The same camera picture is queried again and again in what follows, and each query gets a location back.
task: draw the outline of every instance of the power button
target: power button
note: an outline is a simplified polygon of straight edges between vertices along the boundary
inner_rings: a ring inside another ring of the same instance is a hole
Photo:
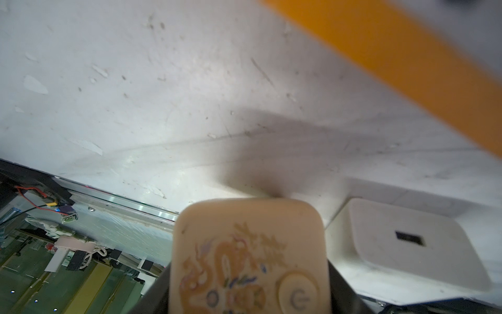
[[[279,286],[279,306],[283,314],[315,313],[317,288],[302,274],[291,274]]]

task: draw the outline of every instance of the black wire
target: black wire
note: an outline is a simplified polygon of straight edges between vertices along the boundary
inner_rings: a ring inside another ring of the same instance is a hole
[[[22,214],[24,214],[24,213],[27,213],[27,212],[29,212],[29,211],[36,210],[36,209],[37,209],[37,207],[33,207],[33,208],[30,208],[30,209],[29,209],[29,210],[27,210],[27,211],[24,211],[24,212],[22,212],[22,213],[19,213],[19,214],[17,214],[17,215],[14,215],[14,216],[10,217],[9,219],[7,219],[6,221],[4,221],[3,223],[1,223],[1,224],[0,224],[0,227],[1,227],[2,225],[5,225],[5,224],[6,224],[6,223],[8,223],[9,221],[16,219],[17,217],[21,216],[21,215],[22,215]]]

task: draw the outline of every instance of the red wire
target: red wire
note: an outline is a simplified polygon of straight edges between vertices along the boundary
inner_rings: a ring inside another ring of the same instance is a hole
[[[42,190],[40,190],[39,188],[37,187],[22,187],[22,186],[19,186],[19,185],[16,185],[14,186],[16,189],[23,189],[23,190],[35,190],[37,191],[38,193],[40,193],[43,197],[47,197],[47,194],[45,194]]]
[[[23,193],[21,193],[21,190],[20,190],[19,187],[16,186],[16,189],[18,189],[19,195],[21,195],[22,197],[24,197],[25,200],[27,200],[28,202],[30,202],[31,205],[33,205],[35,208],[38,208],[40,210],[50,211],[50,212],[54,212],[54,213],[58,213],[58,214],[62,214],[62,215],[68,216],[68,214],[66,214],[66,213],[57,212],[57,211],[50,210],[48,208],[41,208],[41,207],[36,206],[32,201],[30,201],[26,196],[24,196]]]

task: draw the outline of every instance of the beige remote control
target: beige remote control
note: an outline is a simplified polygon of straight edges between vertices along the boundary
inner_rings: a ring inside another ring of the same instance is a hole
[[[331,313],[324,228],[305,202],[211,200],[174,227],[169,313]]]

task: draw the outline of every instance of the rectangular slot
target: rectangular slot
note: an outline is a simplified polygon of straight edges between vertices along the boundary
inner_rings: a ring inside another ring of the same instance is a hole
[[[415,236],[415,235],[410,235],[409,233],[396,231],[396,237],[402,241],[408,241],[421,246],[425,246],[424,239],[421,236]]]

